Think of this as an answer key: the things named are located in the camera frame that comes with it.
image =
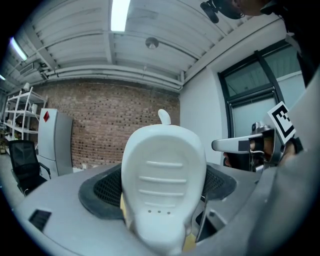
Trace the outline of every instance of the black headphones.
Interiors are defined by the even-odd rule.
[[[231,3],[227,3],[226,0],[209,0],[207,2],[202,2],[200,7],[213,23],[219,22],[219,18],[217,16],[218,12],[233,20],[242,18],[244,15],[232,10],[232,8],[230,8],[230,4]]]

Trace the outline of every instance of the chair armrest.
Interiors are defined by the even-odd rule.
[[[20,183],[20,181],[19,181],[19,179],[18,179],[17,175],[15,174],[14,169],[11,169],[11,173],[12,173],[12,175],[13,175],[13,177],[14,177],[15,181],[19,184],[19,183]]]
[[[50,169],[49,169],[48,167],[46,167],[43,163],[40,163],[40,162],[39,162],[39,165],[40,165],[41,167],[43,167],[43,168],[47,171],[47,173],[49,174],[49,176],[51,175]]]

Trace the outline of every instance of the black mesh chair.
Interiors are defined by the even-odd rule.
[[[17,187],[26,196],[47,180],[40,176],[40,166],[50,176],[50,170],[38,162],[35,144],[28,140],[13,140],[9,142],[9,152],[12,163],[12,174]]]

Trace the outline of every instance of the refrigerator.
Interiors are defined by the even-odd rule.
[[[71,160],[72,118],[53,108],[42,108],[38,127],[38,161],[50,169],[51,179],[73,173]],[[49,180],[41,167],[41,176]]]

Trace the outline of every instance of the white plastic seat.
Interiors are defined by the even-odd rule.
[[[162,124],[135,131],[129,138],[121,167],[126,223],[145,244],[161,255],[182,252],[191,232],[192,215],[206,177],[206,157],[199,137]]]

